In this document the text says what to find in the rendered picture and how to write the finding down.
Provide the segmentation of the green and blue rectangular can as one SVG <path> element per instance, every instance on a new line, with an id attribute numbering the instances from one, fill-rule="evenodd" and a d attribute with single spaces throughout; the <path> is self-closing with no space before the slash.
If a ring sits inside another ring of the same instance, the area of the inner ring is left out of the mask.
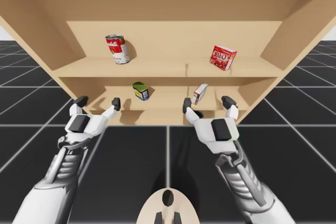
<path id="1" fill-rule="evenodd" d="M 132 84 L 135 95 L 142 101 L 146 101 L 149 98 L 148 86 L 140 81 Z"/>

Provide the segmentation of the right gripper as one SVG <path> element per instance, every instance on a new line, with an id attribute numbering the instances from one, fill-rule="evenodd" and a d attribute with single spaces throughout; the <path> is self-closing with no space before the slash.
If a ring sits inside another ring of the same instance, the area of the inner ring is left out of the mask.
<path id="1" fill-rule="evenodd" d="M 222 96 L 223 107 L 227 110 L 227 118 L 200 119 L 200 113 L 191 108 L 190 98 L 183 102 L 183 113 L 189 123 L 193 124 L 200 142 L 205 144 L 213 154 L 231 154 L 237 152 L 234 141 L 239 132 L 235 123 L 238 119 L 237 103 L 229 96 Z"/>

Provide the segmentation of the red and white carton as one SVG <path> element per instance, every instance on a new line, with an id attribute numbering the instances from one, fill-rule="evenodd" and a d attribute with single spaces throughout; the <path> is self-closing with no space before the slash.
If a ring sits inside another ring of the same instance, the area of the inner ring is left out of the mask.
<path id="1" fill-rule="evenodd" d="M 207 90 L 208 84 L 203 82 L 193 93 L 193 97 L 191 98 L 191 102 L 193 104 L 198 104 L 198 102 L 203 98 L 205 92 Z"/>

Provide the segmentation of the red and white can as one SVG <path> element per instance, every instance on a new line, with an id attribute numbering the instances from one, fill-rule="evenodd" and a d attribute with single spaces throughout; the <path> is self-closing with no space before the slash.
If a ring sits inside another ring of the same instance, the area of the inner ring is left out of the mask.
<path id="1" fill-rule="evenodd" d="M 107 35 L 105 39 L 116 64 L 122 65 L 130 61 L 127 46 L 122 35 Z"/>

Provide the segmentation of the tan robot part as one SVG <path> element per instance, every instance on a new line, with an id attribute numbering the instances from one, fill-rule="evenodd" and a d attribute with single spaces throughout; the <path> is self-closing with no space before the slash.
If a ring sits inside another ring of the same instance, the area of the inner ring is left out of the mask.
<path id="1" fill-rule="evenodd" d="M 164 188 L 144 203 L 136 224 L 200 224 L 190 200 L 180 191 Z"/>

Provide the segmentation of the pale wooden shelf unit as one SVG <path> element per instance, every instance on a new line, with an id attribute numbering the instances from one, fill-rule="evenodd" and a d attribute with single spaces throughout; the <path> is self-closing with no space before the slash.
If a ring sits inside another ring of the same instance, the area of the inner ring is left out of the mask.
<path id="1" fill-rule="evenodd" d="M 0 25 L 72 98 L 88 96 L 87 113 L 118 97 L 112 125 L 184 125 L 183 101 L 203 82 L 196 110 L 222 117 L 227 95 L 243 120 L 336 25 L 336 0 L 0 0 Z M 113 59 L 114 34 L 128 63 Z M 229 70 L 210 63 L 215 45 L 237 51 Z"/>

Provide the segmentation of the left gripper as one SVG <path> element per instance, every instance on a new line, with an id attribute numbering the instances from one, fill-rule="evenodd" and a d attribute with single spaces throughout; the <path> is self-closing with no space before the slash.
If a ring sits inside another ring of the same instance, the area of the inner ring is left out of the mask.
<path id="1" fill-rule="evenodd" d="M 72 117 L 65 127 L 66 140 L 86 140 L 100 135 L 108 119 L 113 118 L 121 109 L 120 98 L 114 98 L 112 106 L 101 115 L 86 115 L 82 113 L 82 108 L 86 106 L 88 99 L 87 96 L 81 96 L 73 101 L 69 109 L 69 115 Z"/>

